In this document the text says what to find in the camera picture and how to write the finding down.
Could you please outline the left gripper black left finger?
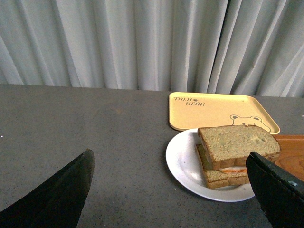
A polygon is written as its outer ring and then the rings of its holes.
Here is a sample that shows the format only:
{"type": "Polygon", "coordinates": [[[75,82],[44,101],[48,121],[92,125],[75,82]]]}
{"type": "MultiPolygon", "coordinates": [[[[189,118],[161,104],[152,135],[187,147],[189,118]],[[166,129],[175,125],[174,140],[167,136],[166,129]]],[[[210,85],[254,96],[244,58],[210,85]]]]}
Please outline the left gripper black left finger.
{"type": "Polygon", "coordinates": [[[95,167],[86,150],[0,213],[2,228],[75,228],[88,196],[95,167]]]}

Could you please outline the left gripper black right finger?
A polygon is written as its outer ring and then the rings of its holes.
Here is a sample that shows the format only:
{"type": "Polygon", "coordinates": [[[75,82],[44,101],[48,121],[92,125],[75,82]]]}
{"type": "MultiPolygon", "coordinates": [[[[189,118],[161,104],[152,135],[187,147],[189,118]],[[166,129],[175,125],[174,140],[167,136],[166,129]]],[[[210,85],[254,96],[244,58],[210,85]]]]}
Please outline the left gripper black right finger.
{"type": "Polygon", "coordinates": [[[252,190],[274,228],[304,226],[304,182],[257,152],[246,160],[252,190]]]}

